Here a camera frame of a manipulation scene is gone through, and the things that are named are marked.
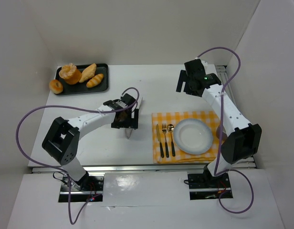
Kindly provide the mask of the metal tongs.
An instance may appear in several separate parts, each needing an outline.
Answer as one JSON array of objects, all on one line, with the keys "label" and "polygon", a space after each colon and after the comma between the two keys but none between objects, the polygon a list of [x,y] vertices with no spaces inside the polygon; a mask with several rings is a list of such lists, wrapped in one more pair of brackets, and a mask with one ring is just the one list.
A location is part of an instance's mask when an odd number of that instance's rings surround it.
[{"label": "metal tongs", "polygon": [[[141,105],[142,105],[142,103],[143,103],[143,98],[140,98],[139,100],[138,100],[138,103],[137,103],[137,107],[136,107],[136,109],[140,109],[140,107],[141,107]],[[129,139],[130,137],[131,137],[131,134],[132,134],[132,132],[133,132],[133,128],[132,129],[125,129],[125,136],[126,136],[126,139]]]}]

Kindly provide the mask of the striped golden bread roll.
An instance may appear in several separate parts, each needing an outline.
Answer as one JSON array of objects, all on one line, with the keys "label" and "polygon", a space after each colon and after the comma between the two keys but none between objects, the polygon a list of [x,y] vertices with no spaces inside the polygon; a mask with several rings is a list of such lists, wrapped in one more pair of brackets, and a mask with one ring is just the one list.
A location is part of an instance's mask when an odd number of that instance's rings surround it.
[{"label": "striped golden bread roll", "polygon": [[91,78],[87,84],[86,87],[87,88],[93,88],[96,87],[97,85],[99,85],[101,83],[101,81],[103,80],[104,75],[102,73],[95,75],[93,78]]}]

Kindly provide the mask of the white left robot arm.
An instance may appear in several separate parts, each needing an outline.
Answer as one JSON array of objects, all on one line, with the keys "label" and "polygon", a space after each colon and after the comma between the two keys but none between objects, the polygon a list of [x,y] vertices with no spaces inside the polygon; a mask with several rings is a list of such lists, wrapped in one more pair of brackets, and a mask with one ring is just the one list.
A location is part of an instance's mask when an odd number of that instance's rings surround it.
[{"label": "white left robot arm", "polygon": [[137,99],[124,93],[120,99],[108,100],[99,108],[82,116],[63,119],[57,117],[47,132],[42,148],[53,157],[80,190],[87,189],[93,179],[76,157],[79,141],[90,132],[104,126],[138,128],[138,109],[132,114]]}]

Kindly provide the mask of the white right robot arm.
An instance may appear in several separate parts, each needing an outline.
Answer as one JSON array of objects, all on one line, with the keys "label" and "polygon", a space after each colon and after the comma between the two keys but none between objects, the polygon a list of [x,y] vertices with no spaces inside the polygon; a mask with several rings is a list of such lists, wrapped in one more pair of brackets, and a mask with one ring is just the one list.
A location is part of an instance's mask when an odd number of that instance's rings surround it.
[{"label": "white right robot arm", "polygon": [[220,118],[227,139],[220,144],[220,154],[206,165],[201,177],[189,182],[199,187],[218,184],[219,180],[242,159],[257,153],[262,129],[251,124],[225,93],[223,84],[214,73],[207,74],[200,59],[186,62],[180,72],[176,91],[203,98]]}]

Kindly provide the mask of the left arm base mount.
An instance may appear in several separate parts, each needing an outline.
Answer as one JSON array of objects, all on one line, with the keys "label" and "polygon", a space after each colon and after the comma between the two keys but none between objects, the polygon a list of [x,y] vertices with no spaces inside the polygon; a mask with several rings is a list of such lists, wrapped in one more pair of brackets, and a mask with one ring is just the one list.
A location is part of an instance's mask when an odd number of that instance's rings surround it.
[{"label": "left arm base mount", "polygon": [[[69,185],[68,178],[66,174],[62,172],[54,172],[53,178],[60,181],[60,192],[59,192],[59,203],[68,202],[69,196]],[[87,184],[83,187],[76,184],[71,180],[71,194],[70,202],[80,203],[80,202],[102,202],[103,201],[103,188],[104,188],[104,175],[91,176]]]}]

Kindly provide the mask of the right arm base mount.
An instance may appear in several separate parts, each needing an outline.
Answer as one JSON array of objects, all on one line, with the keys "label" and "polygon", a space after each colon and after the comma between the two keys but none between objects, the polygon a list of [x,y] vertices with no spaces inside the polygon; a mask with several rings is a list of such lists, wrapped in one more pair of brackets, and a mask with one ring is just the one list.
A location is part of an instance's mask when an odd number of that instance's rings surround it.
[{"label": "right arm base mount", "polygon": [[228,174],[206,180],[202,174],[188,174],[184,184],[189,187],[190,200],[233,198]]}]

